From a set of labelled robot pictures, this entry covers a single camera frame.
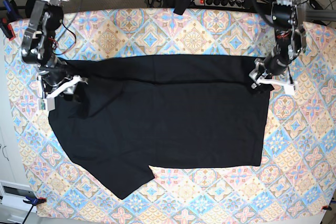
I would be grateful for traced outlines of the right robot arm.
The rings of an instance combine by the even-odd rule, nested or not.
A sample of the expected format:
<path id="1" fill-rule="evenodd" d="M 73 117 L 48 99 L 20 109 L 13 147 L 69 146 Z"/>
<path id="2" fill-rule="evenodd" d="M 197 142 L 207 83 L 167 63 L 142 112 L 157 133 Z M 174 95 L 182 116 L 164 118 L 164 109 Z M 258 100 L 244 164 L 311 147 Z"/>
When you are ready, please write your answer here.
<path id="1" fill-rule="evenodd" d="M 64 24 L 63 2 L 69 0 L 35 0 L 28 27 L 20 48 L 22 61 L 33 65 L 48 94 L 71 80 L 64 63 L 55 54 L 56 30 Z"/>

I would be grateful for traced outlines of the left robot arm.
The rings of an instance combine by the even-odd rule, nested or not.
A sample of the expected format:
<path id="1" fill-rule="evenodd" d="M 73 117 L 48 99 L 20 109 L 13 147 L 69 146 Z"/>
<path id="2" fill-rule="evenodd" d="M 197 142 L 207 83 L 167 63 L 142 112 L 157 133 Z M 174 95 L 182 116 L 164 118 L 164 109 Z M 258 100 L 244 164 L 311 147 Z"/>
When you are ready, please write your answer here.
<path id="1" fill-rule="evenodd" d="M 285 93 L 294 95 L 297 89 L 290 73 L 290 64 L 306 49 L 306 30 L 303 25 L 303 0 L 270 0 L 269 18 L 252 0 L 253 7 L 262 20 L 274 29 L 276 45 L 265 59 L 256 59 L 249 74 L 252 89 L 263 84 L 282 86 Z"/>

